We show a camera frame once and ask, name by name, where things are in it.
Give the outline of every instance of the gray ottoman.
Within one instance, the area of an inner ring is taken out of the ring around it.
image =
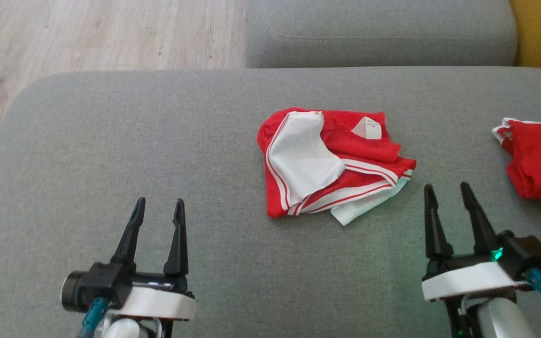
[[[247,66],[511,66],[508,0],[249,0]]]
[[[383,110],[415,158],[399,195],[347,227],[320,213],[265,215],[260,124],[286,107]],[[504,116],[541,120],[541,70],[386,67],[76,73],[15,100],[0,126],[0,337],[73,337],[60,286],[109,260],[147,199],[139,271],[159,272],[176,198],[186,203],[197,319],[178,338],[446,337],[424,302],[423,186],[457,253],[472,252],[459,182],[496,231],[541,239],[541,202],[520,200],[490,135]],[[541,336],[541,296],[520,294]]]

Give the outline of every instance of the gray sofa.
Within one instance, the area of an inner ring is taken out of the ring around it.
[[[249,0],[247,66],[511,66],[508,0]]]
[[[258,126],[286,107],[385,111],[415,158],[399,195],[347,227],[327,213],[265,216]],[[65,276],[106,261],[147,199],[140,271],[161,271],[176,198],[186,203],[197,319],[175,337],[447,337],[423,301],[423,186],[457,253],[472,251],[458,184],[496,231],[541,239],[541,202],[520,200],[502,117],[541,120],[541,70],[366,67],[75,73],[24,90],[0,125],[0,337],[72,337]],[[541,296],[519,295],[541,337]]]

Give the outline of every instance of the stitching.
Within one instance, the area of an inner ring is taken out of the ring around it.
[[[304,41],[326,41],[326,40],[335,40],[334,43],[340,43],[343,42],[343,40],[362,40],[362,41],[373,41],[373,40],[438,40],[438,41],[498,41],[498,40],[504,40],[505,38],[509,37],[509,34],[504,34],[502,36],[497,37],[491,37],[491,38],[448,38],[448,37],[428,37],[428,36],[392,36],[392,37],[365,37],[365,36],[319,36],[319,37],[307,37],[307,36],[298,36],[294,34],[288,34],[288,33],[281,33],[278,32],[275,28],[271,26],[271,24],[266,20],[267,13],[266,13],[266,6],[265,4],[262,5],[262,22],[264,25],[266,25],[270,33],[275,37],[283,40],[304,40]],[[266,46],[268,45],[268,40],[266,41],[266,45],[264,45],[264,52],[266,52]]]

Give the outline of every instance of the gray cushion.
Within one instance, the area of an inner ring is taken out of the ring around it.
[[[249,0],[247,66],[510,66],[508,0]]]
[[[402,192],[348,227],[328,213],[265,216],[255,138],[274,111],[385,111],[418,167]],[[0,125],[0,337],[71,337],[66,275],[110,259],[147,199],[140,271],[161,271],[185,199],[197,320],[176,337],[446,337],[423,301],[423,186],[446,234],[472,251],[459,183],[497,231],[541,239],[541,202],[518,199],[490,135],[505,116],[541,120],[541,70],[386,67],[75,73],[33,84]],[[520,295],[541,336],[541,296]]]

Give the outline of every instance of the light wood floor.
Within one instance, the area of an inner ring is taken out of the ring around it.
[[[0,0],[0,119],[37,79],[245,66],[245,0]]]

